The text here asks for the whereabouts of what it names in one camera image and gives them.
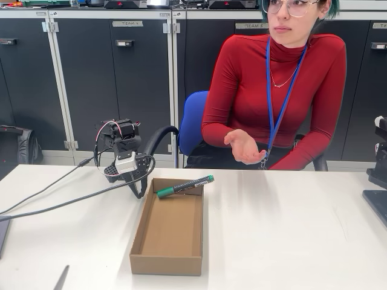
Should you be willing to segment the person's right hand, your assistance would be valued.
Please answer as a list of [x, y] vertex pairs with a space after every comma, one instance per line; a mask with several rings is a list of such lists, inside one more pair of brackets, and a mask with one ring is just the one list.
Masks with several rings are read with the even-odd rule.
[[224, 144], [231, 146], [233, 157], [237, 162], [246, 165], [257, 164], [266, 156], [266, 151], [259, 151], [256, 141], [241, 129], [229, 132], [224, 137]]

